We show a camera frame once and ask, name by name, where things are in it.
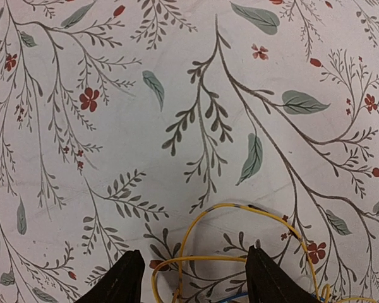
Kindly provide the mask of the floral table mat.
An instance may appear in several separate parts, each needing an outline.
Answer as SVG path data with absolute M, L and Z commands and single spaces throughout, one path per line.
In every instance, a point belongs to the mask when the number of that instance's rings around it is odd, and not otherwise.
M 248 248 L 379 302 L 379 1 L 0 1 L 0 302 L 246 302 Z

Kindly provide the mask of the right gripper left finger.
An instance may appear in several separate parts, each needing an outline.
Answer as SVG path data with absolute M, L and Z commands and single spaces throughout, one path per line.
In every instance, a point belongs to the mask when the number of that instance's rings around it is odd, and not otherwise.
M 145 262 L 139 250 L 127 251 L 77 303 L 139 303 Z

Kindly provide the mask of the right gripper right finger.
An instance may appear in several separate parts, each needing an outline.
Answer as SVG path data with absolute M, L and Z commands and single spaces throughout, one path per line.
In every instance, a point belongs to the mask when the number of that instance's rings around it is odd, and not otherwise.
M 249 247 L 245 268 L 248 299 L 252 303 L 319 301 L 294 282 L 260 247 Z

